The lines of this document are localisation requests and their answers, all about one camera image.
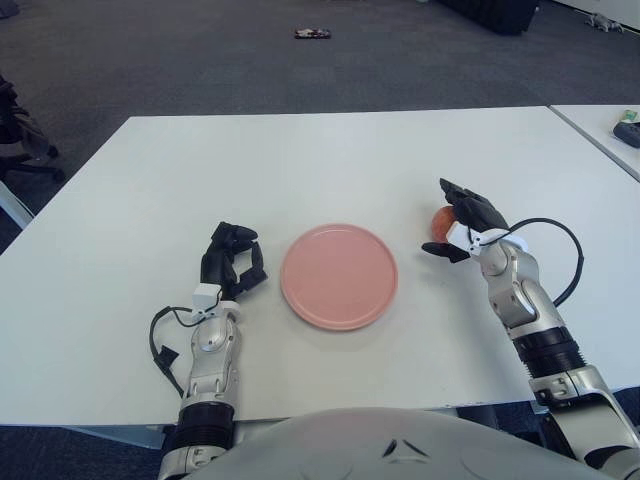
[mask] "second white table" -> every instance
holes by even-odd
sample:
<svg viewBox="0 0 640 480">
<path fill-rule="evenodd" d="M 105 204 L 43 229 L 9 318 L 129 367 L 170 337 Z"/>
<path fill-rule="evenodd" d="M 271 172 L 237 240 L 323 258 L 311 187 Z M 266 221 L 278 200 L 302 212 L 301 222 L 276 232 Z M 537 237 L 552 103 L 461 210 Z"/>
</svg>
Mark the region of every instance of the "second white table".
<svg viewBox="0 0 640 480">
<path fill-rule="evenodd" d="M 625 110 L 640 112 L 640 105 L 553 105 L 556 112 L 587 140 L 640 182 L 640 149 L 616 138 L 613 127 Z"/>
</svg>

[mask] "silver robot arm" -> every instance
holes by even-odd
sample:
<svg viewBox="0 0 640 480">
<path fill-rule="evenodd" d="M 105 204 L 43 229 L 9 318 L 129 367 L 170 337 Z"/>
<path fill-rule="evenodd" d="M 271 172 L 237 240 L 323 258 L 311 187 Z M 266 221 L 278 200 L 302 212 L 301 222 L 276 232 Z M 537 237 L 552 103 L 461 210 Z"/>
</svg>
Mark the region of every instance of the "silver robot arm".
<svg viewBox="0 0 640 480">
<path fill-rule="evenodd" d="M 561 301 L 552 301 L 540 285 L 526 243 L 484 197 L 446 181 L 441 185 L 460 221 L 447 233 L 448 246 L 423 249 L 452 262 L 471 257 L 480 263 L 489 303 L 531 374 L 538 403 L 549 409 L 543 419 L 548 446 L 610 477 L 640 479 L 638 433 L 596 367 L 583 360 L 556 308 Z M 577 246 L 579 273 L 583 257 Z"/>
<path fill-rule="evenodd" d="M 236 326 L 239 305 L 233 300 L 267 278 L 257 236 L 253 230 L 222 222 L 211 238 L 202 257 L 200 284 L 192 298 L 189 326 L 196 326 L 191 337 L 193 365 L 183 392 L 169 370 L 177 354 L 172 352 L 164 363 L 161 354 L 154 354 L 156 363 L 160 362 L 163 373 L 182 394 L 178 424 L 165 440 L 159 480 L 182 478 L 233 446 L 240 348 Z M 252 266 L 238 280 L 233 258 L 246 250 L 251 250 Z M 154 352 L 153 333 L 151 342 Z"/>
</svg>

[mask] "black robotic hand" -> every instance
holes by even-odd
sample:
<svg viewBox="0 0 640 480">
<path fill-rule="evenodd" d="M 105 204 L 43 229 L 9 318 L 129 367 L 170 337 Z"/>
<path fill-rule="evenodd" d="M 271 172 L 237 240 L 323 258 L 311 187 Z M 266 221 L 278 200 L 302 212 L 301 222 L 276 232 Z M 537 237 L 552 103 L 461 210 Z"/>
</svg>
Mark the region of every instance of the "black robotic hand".
<svg viewBox="0 0 640 480">
<path fill-rule="evenodd" d="M 238 294 L 250 290 L 263 280 L 262 251 L 256 239 L 258 234 L 250 228 L 220 222 L 211 237 L 211 244 L 202 256 L 200 282 L 220 285 L 222 300 L 233 300 Z M 251 249 L 251 268 L 240 274 L 233 269 L 236 254 Z"/>
<path fill-rule="evenodd" d="M 453 205 L 453 213 L 461 224 L 476 232 L 484 232 L 492 228 L 504 230 L 509 228 L 500 212 L 483 196 L 459 187 L 444 178 L 440 179 L 440 187 L 445 193 L 447 202 Z M 432 255 L 447 257 L 451 263 L 469 258 L 467 252 L 450 243 L 428 242 L 422 245 L 422 249 Z"/>
</svg>

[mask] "pink plate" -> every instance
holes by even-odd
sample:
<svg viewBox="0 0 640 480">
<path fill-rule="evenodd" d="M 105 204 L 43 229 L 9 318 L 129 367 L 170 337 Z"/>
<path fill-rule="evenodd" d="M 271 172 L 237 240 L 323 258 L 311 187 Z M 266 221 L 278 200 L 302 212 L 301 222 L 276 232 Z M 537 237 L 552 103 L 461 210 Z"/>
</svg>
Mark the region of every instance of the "pink plate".
<svg viewBox="0 0 640 480">
<path fill-rule="evenodd" d="M 328 330 L 353 330 L 374 322 L 398 286 L 387 246 L 354 225 L 330 224 L 308 231 L 282 264 L 287 302 L 307 322 Z"/>
</svg>

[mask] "green object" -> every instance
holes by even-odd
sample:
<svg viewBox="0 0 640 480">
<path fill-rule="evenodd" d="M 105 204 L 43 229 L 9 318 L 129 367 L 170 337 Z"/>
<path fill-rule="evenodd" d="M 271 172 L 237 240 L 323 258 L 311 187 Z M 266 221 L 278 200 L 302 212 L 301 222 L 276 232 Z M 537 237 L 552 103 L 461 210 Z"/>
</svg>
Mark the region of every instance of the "green object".
<svg viewBox="0 0 640 480">
<path fill-rule="evenodd" d="M 634 112 L 633 110 L 625 110 L 624 115 L 620 119 L 621 122 L 624 123 L 633 123 L 636 118 L 638 118 L 638 112 Z"/>
</svg>

